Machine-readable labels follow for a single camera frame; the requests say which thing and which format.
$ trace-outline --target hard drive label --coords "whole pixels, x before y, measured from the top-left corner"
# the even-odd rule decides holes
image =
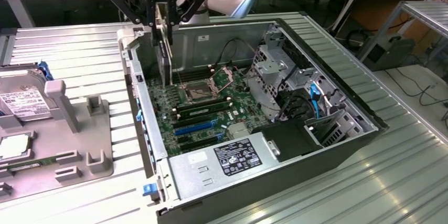
[[[46,103],[38,90],[0,94],[0,98],[10,112],[18,118],[49,113]]]
[[[248,138],[216,147],[213,150],[226,176],[262,164]]]

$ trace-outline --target metal rail table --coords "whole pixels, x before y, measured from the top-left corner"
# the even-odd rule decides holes
[[[444,223],[445,137],[309,17],[281,13],[246,19],[273,17],[290,25],[390,128],[337,169],[212,223]],[[154,206],[138,193],[145,178],[116,43],[116,30],[125,26],[129,24],[18,30],[10,63],[44,59],[54,78],[65,80],[72,103],[90,94],[101,94],[110,102],[114,173],[0,204],[0,216],[16,223],[156,223]]]
[[[372,51],[378,38],[386,33],[393,21],[400,17],[401,12],[406,12],[413,20],[406,22],[400,28],[398,33],[404,34],[414,20],[424,23],[434,30],[445,39],[448,39],[448,3],[445,2],[422,2],[422,1],[402,1],[393,9],[382,27],[377,31],[373,39],[362,46],[357,58],[364,61]],[[437,47],[429,55],[429,59],[440,52],[442,47]]]

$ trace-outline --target blue tab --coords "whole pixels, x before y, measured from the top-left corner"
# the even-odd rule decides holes
[[[152,183],[142,186],[142,196],[153,195],[157,193],[157,184]]]
[[[40,63],[37,64],[37,66],[40,67],[41,71],[44,72],[46,80],[52,81],[53,80],[53,76],[50,75],[46,62],[40,61]]]
[[[134,118],[137,119],[138,122],[142,121],[142,111],[141,109],[138,109],[137,115],[134,116]]]
[[[318,105],[317,105],[317,101],[320,100],[320,90],[317,89],[316,84],[310,84],[309,95],[310,95],[310,100],[312,100],[313,107],[314,107],[314,110],[316,110],[316,118],[320,118]]]

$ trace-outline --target motherboard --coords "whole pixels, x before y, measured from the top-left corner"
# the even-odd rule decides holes
[[[246,136],[269,123],[236,67],[217,69],[206,79],[180,79],[172,86],[162,86],[157,78],[148,83],[170,156]]]

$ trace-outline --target electronic device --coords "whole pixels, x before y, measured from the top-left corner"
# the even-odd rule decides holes
[[[172,35],[161,51],[118,31],[122,65],[158,223],[205,223],[336,168],[388,126],[282,20]]]
[[[364,45],[368,45],[372,38],[373,36],[368,38]],[[362,63],[372,71],[397,68],[412,53],[414,45],[414,40],[404,38],[400,34],[385,35],[377,40]]]

